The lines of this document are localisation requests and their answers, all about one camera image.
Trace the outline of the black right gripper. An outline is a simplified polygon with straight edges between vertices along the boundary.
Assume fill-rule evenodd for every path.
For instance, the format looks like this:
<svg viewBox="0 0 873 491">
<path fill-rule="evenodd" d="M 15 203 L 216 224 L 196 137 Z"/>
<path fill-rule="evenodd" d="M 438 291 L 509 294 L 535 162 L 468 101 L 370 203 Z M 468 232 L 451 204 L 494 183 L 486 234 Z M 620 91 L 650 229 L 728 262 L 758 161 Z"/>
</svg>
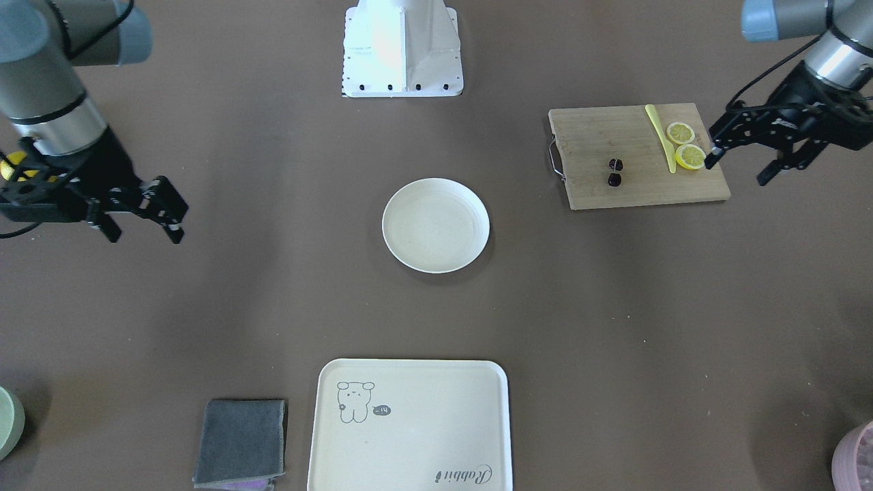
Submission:
<svg viewBox="0 0 873 491">
<path fill-rule="evenodd" d="M 131 213 L 159 224 L 172 243 L 183 240 L 187 202 L 168 177 L 140 179 L 112 128 L 69 155 L 42 153 L 32 137 L 22 137 L 19 145 L 32 164 L 19 164 L 13 181 L 2 178 L 2 215 L 7 220 L 87 222 L 117 243 L 122 232 L 111 214 Z M 18 181 L 24 170 L 40 173 Z"/>
</svg>

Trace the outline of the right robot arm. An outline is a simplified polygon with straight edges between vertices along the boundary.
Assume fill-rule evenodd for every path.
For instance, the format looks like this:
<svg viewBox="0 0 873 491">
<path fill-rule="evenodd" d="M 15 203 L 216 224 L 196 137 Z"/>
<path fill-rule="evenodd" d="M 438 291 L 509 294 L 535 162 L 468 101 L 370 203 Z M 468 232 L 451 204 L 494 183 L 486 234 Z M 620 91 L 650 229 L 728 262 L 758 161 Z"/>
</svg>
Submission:
<svg viewBox="0 0 873 491">
<path fill-rule="evenodd" d="M 85 222 L 116 242 L 113 214 L 162 227 L 173 243 L 188 212 L 168 177 L 141 179 L 78 77 L 79 66 L 139 64 L 153 48 L 133 1 L 3 1 L 1 108 L 19 134 L 2 155 L 2 215 L 22 229 Z"/>
</svg>

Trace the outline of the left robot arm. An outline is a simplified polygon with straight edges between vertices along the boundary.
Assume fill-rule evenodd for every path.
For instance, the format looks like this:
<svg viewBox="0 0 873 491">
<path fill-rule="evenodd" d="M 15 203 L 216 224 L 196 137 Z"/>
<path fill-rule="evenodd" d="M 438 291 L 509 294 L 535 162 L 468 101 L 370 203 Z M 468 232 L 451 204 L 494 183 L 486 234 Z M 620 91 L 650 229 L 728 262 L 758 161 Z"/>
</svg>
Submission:
<svg viewBox="0 0 873 491">
<path fill-rule="evenodd" d="M 871 81 L 870 1 L 745 1 L 740 26 L 749 42 L 808 38 L 804 54 L 764 104 L 739 96 L 709 128 L 705 168 L 748 144 L 774 149 L 776 159 L 757 176 L 767 185 L 784 170 L 805 170 L 833 144 L 858 151 L 872 140 L 870 103 L 861 90 Z"/>
</svg>

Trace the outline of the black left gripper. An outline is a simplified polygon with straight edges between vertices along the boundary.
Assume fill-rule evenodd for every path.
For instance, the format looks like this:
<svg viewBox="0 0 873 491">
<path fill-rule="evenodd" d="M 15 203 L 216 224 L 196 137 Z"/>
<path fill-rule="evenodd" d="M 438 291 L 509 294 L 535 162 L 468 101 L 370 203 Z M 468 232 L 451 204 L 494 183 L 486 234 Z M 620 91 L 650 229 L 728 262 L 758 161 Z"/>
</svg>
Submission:
<svg viewBox="0 0 873 491">
<path fill-rule="evenodd" d="M 871 106 L 858 90 L 829 86 L 799 64 L 763 105 L 734 96 L 709 136 L 707 170 L 731 149 L 760 144 L 775 150 L 776 158 L 756 177 L 763 187 L 784 170 L 805 170 L 830 144 L 853 151 L 866 147 L 872 140 Z"/>
</svg>

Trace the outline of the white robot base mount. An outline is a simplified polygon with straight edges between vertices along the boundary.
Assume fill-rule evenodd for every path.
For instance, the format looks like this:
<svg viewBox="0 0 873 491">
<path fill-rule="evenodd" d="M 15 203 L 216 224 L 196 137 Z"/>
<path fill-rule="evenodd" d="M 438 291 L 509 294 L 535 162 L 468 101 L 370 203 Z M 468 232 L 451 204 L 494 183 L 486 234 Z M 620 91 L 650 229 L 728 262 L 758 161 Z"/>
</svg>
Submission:
<svg viewBox="0 0 873 491">
<path fill-rule="evenodd" d="M 458 13 L 443 1 L 359 1 L 345 12 L 346 98 L 454 97 L 464 90 Z"/>
</svg>

